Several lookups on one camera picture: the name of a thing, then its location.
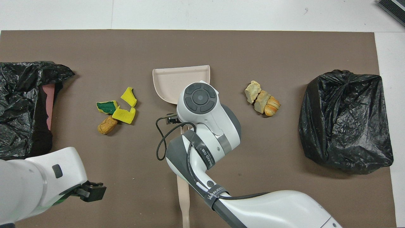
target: round gray button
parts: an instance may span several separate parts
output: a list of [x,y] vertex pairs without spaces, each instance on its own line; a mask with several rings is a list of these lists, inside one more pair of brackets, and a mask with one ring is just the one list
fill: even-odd
[[194,94],[193,94],[193,101],[196,104],[199,105],[203,105],[208,101],[208,93],[205,92],[204,90],[197,90]]

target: green sponge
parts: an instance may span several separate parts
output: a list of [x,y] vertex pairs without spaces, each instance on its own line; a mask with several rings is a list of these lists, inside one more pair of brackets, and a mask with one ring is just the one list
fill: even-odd
[[116,101],[97,102],[97,109],[99,112],[112,115],[118,108]]

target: black velcro strap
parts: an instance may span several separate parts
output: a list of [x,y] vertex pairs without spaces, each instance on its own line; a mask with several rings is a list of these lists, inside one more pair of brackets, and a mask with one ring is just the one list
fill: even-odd
[[193,130],[188,130],[183,135],[197,150],[207,169],[209,170],[210,168],[212,168],[215,165],[214,157],[212,156],[205,143],[201,140],[201,138]]
[[211,208],[214,205],[215,201],[219,198],[219,196],[227,192],[224,187],[220,185],[214,185],[210,188],[204,196],[204,202]]

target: tied trash bag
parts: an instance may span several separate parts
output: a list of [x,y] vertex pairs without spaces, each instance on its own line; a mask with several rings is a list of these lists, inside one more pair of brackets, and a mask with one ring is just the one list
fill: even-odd
[[394,161],[381,77],[334,70],[311,81],[301,107],[305,156],[353,174]]
[[0,62],[1,159],[24,159],[51,150],[42,86],[73,75],[70,68],[53,62]]

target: sponge piece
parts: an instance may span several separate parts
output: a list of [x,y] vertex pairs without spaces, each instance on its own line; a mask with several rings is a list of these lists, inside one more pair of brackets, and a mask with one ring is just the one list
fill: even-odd
[[131,107],[135,107],[137,99],[132,93],[132,87],[128,87],[124,94],[121,96],[121,99],[126,101]]
[[116,101],[97,102],[97,109],[99,112],[112,115],[117,109]]
[[120,106],[115,110],[113,114],[113,118],[116,120],[120,120],[124,123],[131,124],[135,117],[135,109],[131,108],[128,112],[125,109],[120,109]]

